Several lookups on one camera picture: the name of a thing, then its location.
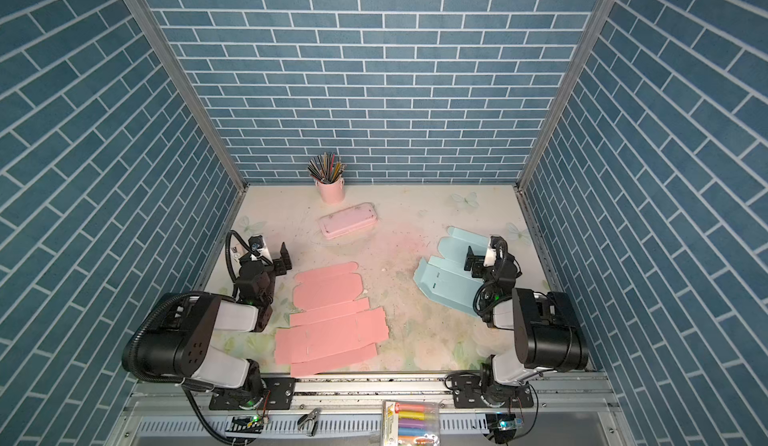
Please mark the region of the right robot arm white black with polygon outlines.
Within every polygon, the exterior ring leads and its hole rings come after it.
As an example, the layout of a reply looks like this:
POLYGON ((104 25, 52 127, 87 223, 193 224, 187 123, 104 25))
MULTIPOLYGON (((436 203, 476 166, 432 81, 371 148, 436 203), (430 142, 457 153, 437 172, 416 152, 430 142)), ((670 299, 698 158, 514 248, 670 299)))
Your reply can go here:
POLYGON ((501 237, 483 255, 467 250, 464 269, 483 281, 471 302, 491 329, 513 333, 513 348, 482 364, 479 394, 490 406, 525 401, 526 383, 547 373, 583 370, 589 348, 567 294, 517 285, 522 269, 501 237))

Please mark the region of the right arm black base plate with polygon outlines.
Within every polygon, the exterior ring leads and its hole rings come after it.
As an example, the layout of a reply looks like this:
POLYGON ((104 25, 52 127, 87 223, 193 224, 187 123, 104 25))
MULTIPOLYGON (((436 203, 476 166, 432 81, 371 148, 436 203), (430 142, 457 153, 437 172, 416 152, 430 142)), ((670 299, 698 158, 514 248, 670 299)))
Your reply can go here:
POLYGON ((530 408, 535 404, 528 386, 500 385, 477 372, 449 373, 443 378, 443 384, 457 409, 530 408))

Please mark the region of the pink paper box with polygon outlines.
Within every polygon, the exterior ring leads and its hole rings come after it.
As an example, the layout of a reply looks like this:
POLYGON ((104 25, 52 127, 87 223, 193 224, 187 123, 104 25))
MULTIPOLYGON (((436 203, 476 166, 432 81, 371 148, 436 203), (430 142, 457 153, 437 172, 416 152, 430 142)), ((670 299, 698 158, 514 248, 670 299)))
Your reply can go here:
POLYGON ((383 308, 363 295, 356 262, 295 275, 289 326, 275 333, 274 361, 294 377, 330 372, 374 358, 389 338, 383 308))

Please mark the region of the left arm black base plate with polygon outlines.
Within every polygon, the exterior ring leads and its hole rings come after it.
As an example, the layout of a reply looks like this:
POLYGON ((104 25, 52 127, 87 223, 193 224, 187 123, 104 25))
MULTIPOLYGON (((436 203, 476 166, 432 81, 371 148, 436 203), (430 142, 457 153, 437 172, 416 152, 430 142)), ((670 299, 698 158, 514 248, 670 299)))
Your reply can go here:
POLYGON ((289 410, 297 380, 288 376, 262 377, 237 389, 215 388, 209 409, 213 411, 289 410))

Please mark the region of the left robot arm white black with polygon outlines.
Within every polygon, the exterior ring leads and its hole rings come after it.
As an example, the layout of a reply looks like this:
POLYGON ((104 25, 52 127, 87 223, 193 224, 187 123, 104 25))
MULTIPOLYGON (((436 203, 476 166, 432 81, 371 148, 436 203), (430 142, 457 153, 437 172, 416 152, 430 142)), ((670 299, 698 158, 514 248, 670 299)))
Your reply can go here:
POLYGON ((191 391, 231 392, 247 407, 261 400, 265 383, 254 360, 234 357, 213 346, 216 331, 258 333, 271 318, 276 278, 292 269, 285 245, 271 258, 263 238, 241 244, 245 253, 235 271, 230 296, 205 291, 167 293, 137 328, 122 353, 122 366, 138 380, 179 384, 191 391))

